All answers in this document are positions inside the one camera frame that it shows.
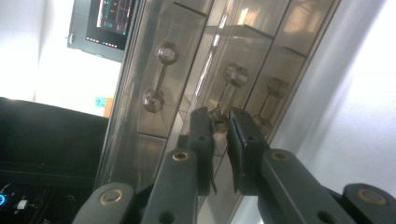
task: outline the monitor screen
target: monitor screen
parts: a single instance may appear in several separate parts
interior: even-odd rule
[[[135,0],[92,0],[86,40],[125,49]]]

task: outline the plastic enclosure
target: plastic enclosure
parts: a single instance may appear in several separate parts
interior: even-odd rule
[[[187,133],[191,111],[202,106],[218,128],[215,170],[231,106],[247,110],[270,139],[337,3],[141,1],[95,187],[117,181],[138,188],[154,179],[163,154]]]

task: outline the white wall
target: white wall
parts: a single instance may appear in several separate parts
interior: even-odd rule
[[[35,100],[102,116],[96,97],[114,94],[120,63],[68,49],[73,0],[47,0]]]
[[[0,0],[0,96],[32,100],[45,0]]]
[[[271,143],[339,193],[362,182],[396,197],[395,11],[393,0],[341,1]],[[241,204],[233,223],[260,223],[257,198]]]
[[[102,116],[120,63],[68,49],[74,0],[0,0],[0,96]]]

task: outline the blue light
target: blue light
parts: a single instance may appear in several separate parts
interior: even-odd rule
[[[3,194],[0,194],[0,205],[6,202],[6,197]]]

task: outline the round screw head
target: round screw head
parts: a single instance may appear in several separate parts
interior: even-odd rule
[[[225,66],[224,77],[235,87],[242,87],[248,82],[248,70],[235,63]]]
[[[181,152],[176,152],[172,155],[172,159],[174,161],[187,161],[190,158],[190,153],[181,151]]]
[[[275,151],[271,154],[272,158],[276,161],[288,161],[290,156],[284,152]]]
[[[384,196],[372,189],[359,189],[358,196],[362,201],[366,203],[378,206],[384,206],[388,204],[388,201]]]
[[[174,43],[164,41],[155,50],[155,54],[161,63],[171,65],[177,62],[178,50]]]
[[[101,205],[108,206],[118,203],[122,199],[122,196],[122,190],[109,189],[100,196],[99,202]]]
[[[157,113],[163,110],[163,104],[165,100],[163,99],[163,92],[155,92],[154,89],[147,90],[143,96],[143,106],[150,113]]]

